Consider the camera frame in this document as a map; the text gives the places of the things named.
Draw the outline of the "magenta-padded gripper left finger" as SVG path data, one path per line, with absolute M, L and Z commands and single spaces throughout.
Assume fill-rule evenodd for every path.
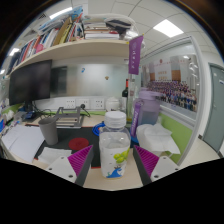
M 93 146 L 90 145 L 69 157 L 59 157 L 46 170 L 78 186 L 83 186 L 93 157 Z

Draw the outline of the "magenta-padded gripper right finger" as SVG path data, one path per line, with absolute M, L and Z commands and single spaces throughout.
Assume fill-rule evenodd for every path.
M 135 145 L 133 156 L 143 185 L 150 184 L 179 170 L 169 157 L 158 157 L 146 149 Z

